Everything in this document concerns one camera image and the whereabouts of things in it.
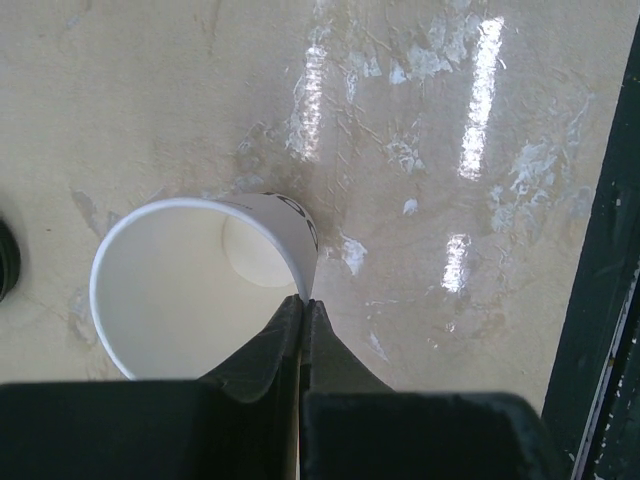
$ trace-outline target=white cup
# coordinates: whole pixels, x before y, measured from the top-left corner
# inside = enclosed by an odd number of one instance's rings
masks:
[[[174,198],[135,210],[93,262],[91,314],[130,379],[197,378],[313,287],[313,220],[283,195]]]

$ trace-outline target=worn surface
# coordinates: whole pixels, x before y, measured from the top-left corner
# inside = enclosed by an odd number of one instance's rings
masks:
[[[99,241],[176,195],[281,191],[314,296],[399,389],[542,405],[639,2],[0,0],[0,379],[115,378]],[[265,313],[265,323],[272,312]]]

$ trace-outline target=black lid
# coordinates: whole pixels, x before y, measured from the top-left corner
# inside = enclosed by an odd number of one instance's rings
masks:
[[[20,276],[20,249],[9,227],[0,220],[0,301]]]

